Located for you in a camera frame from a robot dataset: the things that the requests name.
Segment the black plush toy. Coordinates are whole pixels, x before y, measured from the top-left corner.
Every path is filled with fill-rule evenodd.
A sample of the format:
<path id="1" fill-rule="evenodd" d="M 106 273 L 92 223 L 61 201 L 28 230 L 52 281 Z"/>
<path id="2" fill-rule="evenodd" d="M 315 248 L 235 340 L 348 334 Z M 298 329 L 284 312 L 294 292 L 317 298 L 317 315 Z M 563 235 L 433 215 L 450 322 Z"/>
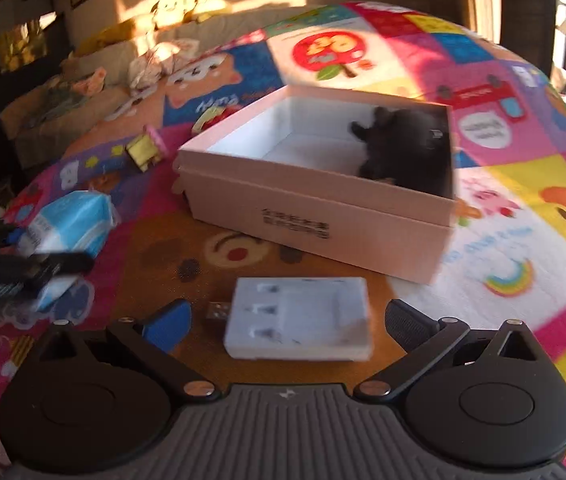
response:
<path id="1" fill-rule="evenodd" d="M 416 108 L 378 106 L 370 126 L 352 122 L 349 131 L 365 144 L 360 178 L 443 196 L 451 159 L 443 119 Z"/>

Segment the colourful cartoon play mat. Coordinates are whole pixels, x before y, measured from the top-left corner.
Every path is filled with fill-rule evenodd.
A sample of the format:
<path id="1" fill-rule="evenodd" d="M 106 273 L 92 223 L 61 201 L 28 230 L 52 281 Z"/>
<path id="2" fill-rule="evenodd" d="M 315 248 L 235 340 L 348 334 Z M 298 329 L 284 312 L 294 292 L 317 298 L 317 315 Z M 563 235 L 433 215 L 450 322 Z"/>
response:
<path id="1" fill-rule="evenodd" d="M 494 330 L 525 322 L 566 380 L 566 103 L 540 70 L 400 6 L 323 6 L 202 56 L 101 120 L 6 211 L 113 214 L 89 275 L 0 304 L 0 396 L 56 321 L 99 330 L 182 298 L 176 356 L 234 382 L 371 378 L 401 352 L 399 298 Z M 239 360 L 206 317 L 240 278 L 357 276 L 373 348 L 351 362 Z M 0 442 L 0 474 L 8 458 Z"/>

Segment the pink cardboard box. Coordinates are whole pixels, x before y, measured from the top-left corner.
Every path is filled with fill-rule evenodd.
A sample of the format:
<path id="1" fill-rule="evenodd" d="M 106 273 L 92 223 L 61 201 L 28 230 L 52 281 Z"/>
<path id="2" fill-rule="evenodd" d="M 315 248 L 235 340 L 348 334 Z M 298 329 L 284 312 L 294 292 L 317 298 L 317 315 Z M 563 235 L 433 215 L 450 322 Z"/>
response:
<path id="1" fill-rule="evenodd" d="M 453 232 L 453 162 L 443 196 L 363 179 L 349 131 L 375 107 L 451 110 L 354 90 L 285 86 L 199 133 L 176 155 L 195 219 L 352 266 L 428 284 Z"/>

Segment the pink gold cupcake toy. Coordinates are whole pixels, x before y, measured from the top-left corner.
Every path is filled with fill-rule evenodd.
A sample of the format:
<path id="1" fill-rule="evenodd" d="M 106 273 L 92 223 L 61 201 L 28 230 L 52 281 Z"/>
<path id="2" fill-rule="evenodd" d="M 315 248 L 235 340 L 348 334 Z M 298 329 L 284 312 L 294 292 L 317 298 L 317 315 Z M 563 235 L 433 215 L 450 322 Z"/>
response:
<path id="1" fill-rule="evenodd" d="M 126 154 L 138 170 L 145 172 L 168 156 L 168 148 L 158 130 L 145 125 L 142 133 L 126 144 Z"/>

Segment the small pink cloth toy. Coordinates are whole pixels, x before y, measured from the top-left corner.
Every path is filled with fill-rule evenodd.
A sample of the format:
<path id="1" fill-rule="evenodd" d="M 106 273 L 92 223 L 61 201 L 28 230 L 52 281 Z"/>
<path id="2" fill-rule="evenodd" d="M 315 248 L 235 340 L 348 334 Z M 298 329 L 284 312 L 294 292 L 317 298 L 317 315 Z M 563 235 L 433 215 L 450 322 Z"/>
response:
<path id="1" fill-rule="evenodd" d="M 90 98 L 104 89 L 106 76 L 107 70 L 104 67 L 99 67 L 91 76 L 74 82 L 71 85 L 71 90 L 79 96 Z"/>

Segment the beige sofa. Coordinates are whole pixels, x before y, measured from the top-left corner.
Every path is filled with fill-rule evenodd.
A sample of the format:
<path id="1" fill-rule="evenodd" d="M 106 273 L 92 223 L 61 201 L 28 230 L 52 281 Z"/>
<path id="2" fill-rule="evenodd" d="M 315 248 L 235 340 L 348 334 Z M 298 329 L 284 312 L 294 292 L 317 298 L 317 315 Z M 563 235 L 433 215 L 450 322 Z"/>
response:
<path id="1" fill-rule="evenodd" d="M 158 42 L 183 38 L 199 41 L 198 55 L 266 25 L 309 10 L 308 6 L 262 6 L 259 9 L 218 14 L 202 23 L 186 23 L 133 37 L 138 22 L 117 25 L 118 41 L 94 47 L 88 55 L 70 56 L 42 84 L 18 96 L 0 113 L 0 123 L 13 144 L 20 166 L 31 168 L 58 159 L 75 140 L 130 98 L 130 63 Z M 105 87 L 95 96 L 79 96 L 71 85 L 99 67 L 107 70 Z"/>

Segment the crumpled white pink cloth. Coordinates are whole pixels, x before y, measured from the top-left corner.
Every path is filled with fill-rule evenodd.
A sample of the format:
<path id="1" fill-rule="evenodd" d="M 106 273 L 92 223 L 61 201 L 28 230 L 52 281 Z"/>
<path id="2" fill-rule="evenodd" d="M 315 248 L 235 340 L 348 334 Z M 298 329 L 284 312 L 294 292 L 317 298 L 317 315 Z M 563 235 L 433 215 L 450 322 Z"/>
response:
<path id="1" fill-rule="evenodd" d="M 128 86 L 141 91 L 170 76 L 197 58 L 199 41 L 191 38 L 158 42 L 134 58 L 128 69 Z"/>

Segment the plush toys on sofa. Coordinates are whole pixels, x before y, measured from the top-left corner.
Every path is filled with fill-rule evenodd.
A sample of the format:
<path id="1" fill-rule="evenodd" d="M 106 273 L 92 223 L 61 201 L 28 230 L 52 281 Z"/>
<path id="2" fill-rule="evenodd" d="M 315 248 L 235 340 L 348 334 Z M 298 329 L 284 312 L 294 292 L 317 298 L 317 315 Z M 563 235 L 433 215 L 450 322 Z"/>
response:
<path id="1" fill-rule="evenodd" d="M 228 13 L 231 6 L 225 0 L 158 0 L 150 13 L 158 30 L 186 23 L 202 23 L 215 15 Z"/>

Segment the yellow green plush keychain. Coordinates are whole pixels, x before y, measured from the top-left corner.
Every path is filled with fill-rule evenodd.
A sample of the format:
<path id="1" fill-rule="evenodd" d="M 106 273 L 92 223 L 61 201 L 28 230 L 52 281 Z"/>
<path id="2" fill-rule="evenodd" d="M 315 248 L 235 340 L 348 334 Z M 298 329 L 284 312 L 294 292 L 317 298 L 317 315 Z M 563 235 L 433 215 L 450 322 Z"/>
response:
<path id="1" fill-rule="evenodd" d="M 196 120 L 193 125 L 192 133 L 199 134 L 205 130 L 205 128 L 209 128 L 216 122 L 218 122 L 218 118 L 223 115 L 225 112 L 225 108 L 222 106 L 210 106 L 208 110 L 205 110 Z"/>

